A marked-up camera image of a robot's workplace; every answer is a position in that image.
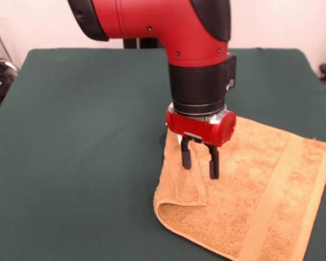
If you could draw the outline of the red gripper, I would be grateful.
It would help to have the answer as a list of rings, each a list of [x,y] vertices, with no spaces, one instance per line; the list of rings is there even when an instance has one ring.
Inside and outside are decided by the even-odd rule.
[[[166,123],[172,132],[182,136],[180,147],[184,169],[190,170],[192,166],[189,142],[191,138],[194,138],[208,144],[211,156],[210,179],[219,179],[220,165],[217,147],[222,147],[231,139],[236,126],[236,114],[224,108],[210,116],[189,117],[178,114],[174,111],[173,104],[170,104],[166,112]]]

